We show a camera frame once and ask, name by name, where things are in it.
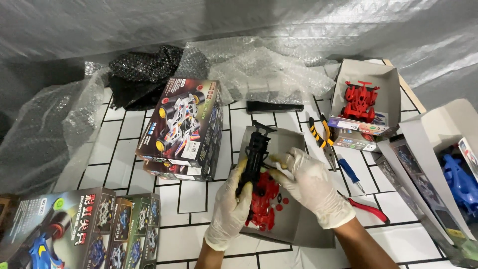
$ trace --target gray plastic backdrop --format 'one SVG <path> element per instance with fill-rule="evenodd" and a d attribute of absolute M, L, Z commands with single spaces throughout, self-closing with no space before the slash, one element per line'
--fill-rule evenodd
<path fill-rule="evenodd" d="M 41 88 L 121 50 L 237 35 L 317 42 L 323 56 L 388 58 L 428 109 L 478 108 L 477 0 L 5 0 L 0 134 Z"/>

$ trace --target blue screwdriver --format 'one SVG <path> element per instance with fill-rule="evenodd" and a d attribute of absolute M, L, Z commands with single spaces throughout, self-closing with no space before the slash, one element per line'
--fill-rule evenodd
<path fill-rule="evenodd" d="M 345 171 L 345 173 L 348 175 L 348 177 L 352 180 L 352 183 L 356 184 L 360 188 L 360 190 L 363 192 L 363 194 L 367 196 L 367 194 L 363 190 L 362 185 L 360 184 L 359 178 L 355 175 L 354 170 L 352 170 L 350 165 L 348 165 L 347 161 L 345 161 L 345 159 L 340 159 L 338 160 L 338 163 L 340 164 L 342 169 Z"/>

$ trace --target yellow wheel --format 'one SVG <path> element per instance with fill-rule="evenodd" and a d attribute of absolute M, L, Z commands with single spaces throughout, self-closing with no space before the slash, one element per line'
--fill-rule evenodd
<path fill-rule="evenodd" d="M 161 152 L 164 151 L 164 145 L 161 143 L 161 141 L 156 141 L 156 148 Z"/>
<path fill-rule="evenodd" d="M 166 110 L 164 108 L 159 109 L 159 115 L 164 119 L 166 117 Z"/>

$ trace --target yellow-handled pliers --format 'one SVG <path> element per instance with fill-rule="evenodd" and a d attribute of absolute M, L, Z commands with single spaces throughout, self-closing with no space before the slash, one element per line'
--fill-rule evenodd
<path fill-rule="evenodd" d="M 327 125 L 327 119 L 325 118 L 323 114 L 320 115 L 320 122 L 322 123 L 326 131 L 325 136 L 322 137 L 319 134 L 319 132 L 315 129 L 315 126 L 314 126 L 315 120 L 313 117 L 309 117 L 309 130 L 314 136 L 315 140 L 317 141 L 318 146 L 324 150 L 324 154 L 330 166 L 332 167 L 333 171 L 336 172 L 337 168 L 335 163 L 335 154 L 331 147 L 334 144 L 334 142 L 330 140 L 330 128 Z"/>

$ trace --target forearm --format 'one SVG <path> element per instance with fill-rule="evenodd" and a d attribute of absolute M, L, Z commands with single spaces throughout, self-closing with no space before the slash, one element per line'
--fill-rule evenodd
<path fill-rule="evenodd" d="M 213 250 L 203 239 L 203 246 L 194 269 L 220 269 L 223 258 L 224 251 Z"/>
<path fill-rule="evenodd" d="M 354 269 L 399 269 L 357 218 L 335 228 L 335 234 Z"/>

